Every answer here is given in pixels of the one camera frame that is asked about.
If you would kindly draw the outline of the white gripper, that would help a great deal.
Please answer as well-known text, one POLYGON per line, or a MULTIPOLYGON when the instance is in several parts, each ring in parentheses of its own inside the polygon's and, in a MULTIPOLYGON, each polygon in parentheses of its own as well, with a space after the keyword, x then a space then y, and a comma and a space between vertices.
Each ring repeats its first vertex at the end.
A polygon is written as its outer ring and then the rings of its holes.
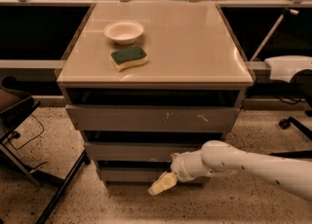
POLYGON ((202 152, 172 153, 172 172, 163 172, 149 187, 148 193, 156 196, 176 186, 177 181, 188 182, 197 177, 207 177, 208 167, 203 163, 202 152))

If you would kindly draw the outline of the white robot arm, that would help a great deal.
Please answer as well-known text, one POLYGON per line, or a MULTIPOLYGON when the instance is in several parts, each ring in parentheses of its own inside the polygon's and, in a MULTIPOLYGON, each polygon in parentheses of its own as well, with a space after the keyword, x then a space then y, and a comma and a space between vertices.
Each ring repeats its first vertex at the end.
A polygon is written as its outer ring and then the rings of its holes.
POLYGON ((171 171, 163 172, 148 192, 155 196, 197 177, 219 177, 242 171, 249 176, 312 201, 312 163, 251 153, 223 141, 206 142, 193 152, 173 153, 171 171))

